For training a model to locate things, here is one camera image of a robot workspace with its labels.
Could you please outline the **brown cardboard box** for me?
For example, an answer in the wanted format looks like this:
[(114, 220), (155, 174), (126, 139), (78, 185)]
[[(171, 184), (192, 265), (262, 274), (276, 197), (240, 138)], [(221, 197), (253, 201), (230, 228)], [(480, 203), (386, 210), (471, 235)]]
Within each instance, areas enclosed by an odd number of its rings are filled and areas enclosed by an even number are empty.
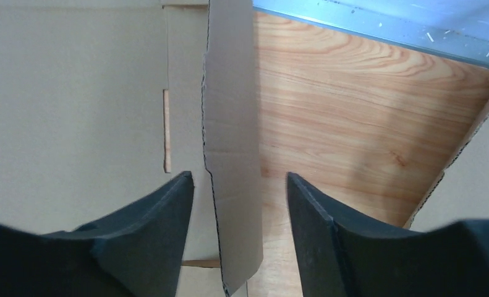
[(0, 1), (0, 225), (74, 231), (184, 171), (174, 296), (263, 260), (251, 1)]

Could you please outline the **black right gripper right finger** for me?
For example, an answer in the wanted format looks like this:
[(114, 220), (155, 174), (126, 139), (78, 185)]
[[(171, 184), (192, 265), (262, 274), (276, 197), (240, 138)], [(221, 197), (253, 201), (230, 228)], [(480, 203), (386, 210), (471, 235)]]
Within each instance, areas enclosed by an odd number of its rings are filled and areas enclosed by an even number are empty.
[(489, 219), (425, 233), (369, 217), (286, 176), (304, 296), (489, 296)]

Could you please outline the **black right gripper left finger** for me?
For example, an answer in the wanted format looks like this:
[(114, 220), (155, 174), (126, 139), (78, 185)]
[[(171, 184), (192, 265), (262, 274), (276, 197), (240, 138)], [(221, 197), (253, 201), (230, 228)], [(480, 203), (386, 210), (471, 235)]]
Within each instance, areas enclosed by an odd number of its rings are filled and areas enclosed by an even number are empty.
[(184, 171), (71, 232), (0, 225), (0, 296), (174, 296), (193, 196)]

